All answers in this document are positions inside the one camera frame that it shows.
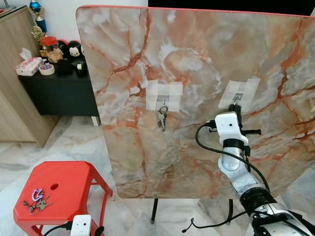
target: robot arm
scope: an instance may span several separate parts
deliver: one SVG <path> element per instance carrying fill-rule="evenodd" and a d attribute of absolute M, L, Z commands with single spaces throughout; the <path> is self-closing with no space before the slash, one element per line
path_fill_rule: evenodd
<path fill-rule="evenodd" d="M 223 151 L 245 160 L 250 153 L 249 141 L 245 135 L 259 133 L 259 130 L 242 131 L 240 106 L 231 105 L 230 110 L 232 111 L 217 115 L 215 123 L 212 121 L 212 128 L 217 129 Z M 311 235 L 311 232 L 288 209 L 277 203 L 245 163 L 223 154 L 218 165 L 229 178 L 239 201 L 248 212 L 255 236 L 306 235 L 299 229 Z"/>

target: key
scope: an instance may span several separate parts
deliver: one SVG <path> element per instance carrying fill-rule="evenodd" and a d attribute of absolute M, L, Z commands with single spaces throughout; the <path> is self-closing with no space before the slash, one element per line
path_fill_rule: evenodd
<path fill-rule="evenodd" d="M 167 111 L 168 111 L 168 107 L 166 106 L 162 106 L 158 113 L 157 113 L 157 118 L 158 118 L 158 123 L 157 125 L 162 128 L 162 131 L 165 131 L 165 122 L 166 122 L 166 118 L 167 118 Z"/>
<path fill-rule="evenodd" d="M 40 200 L 39 203 L 36 204 L 36 207 L 39 210 L 44 210 L 47 206 L 51 205 L 52 202 L 46 204 L 46 201 L 47 201 L 48 198 L 49 198 L 49 196 L 46 199 L 44 199 L 44 200 Z"/>
<path fill-rule="evenodd" d="M 23 205 L 27 206 L 29 208 L 29 212 L 32 213 L 33 210 L 36 208 L 35 206 L 30 206 L 26 201 L 23 201 Z"/>

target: trophy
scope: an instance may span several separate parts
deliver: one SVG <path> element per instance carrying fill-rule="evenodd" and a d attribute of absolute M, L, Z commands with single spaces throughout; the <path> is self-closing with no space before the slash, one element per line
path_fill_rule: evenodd
<path fill-rule="evenodd" d="M 37 40 L 37 42 L 42 47 L 41 39 L 46 36 L 46 33 L 41 30 L 38 26 L 33 26 L 33 31 L 31 32 L 33 37 Z"/>
<path fill-rule="evenodd" d="M 44 20 L 44 8 L 36 0 L 31 0 L 30 13 L 35 17 L 36 24 L 41 28 L 43 32 L 47 32 L 46 23 Z"/>

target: tape patch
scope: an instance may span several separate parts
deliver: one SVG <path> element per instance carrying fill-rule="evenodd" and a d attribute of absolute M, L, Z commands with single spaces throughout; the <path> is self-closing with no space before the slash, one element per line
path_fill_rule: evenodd
<path fill-rule="evenodd" d="M 259 81 L 260 79 L 257 77 L 248 79 L 247 82 L 230 80 L 225 88 L 218 108 L 227 109 L 230 104 L 236 102 L 242 106 L 242 111 L 248 112 L 258 88 Z"/>
<path fill-rule="evenodd" d="M 170 112 L 178 112 L 182 95 L 182 82 L 171 82 L 168 85 L 159 85 L 158 80 L 150 80 L 146 87 L 147 109 L 156 111 L 160 109 L 165 102 Z"/>

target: marble board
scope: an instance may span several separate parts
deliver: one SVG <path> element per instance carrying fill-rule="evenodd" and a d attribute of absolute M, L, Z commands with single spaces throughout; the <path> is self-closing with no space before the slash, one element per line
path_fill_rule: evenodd
<path fill-rule="evenodd" d="M 235 99 L 244 129 L 262 130 L 250 161 L 274 196 L 314 162 L 314 18 L 118 6 L 76 17 L 120 197 L 233 197 L 194 136 Z M 207 129 L 200 140 L 221 149 Z"/>

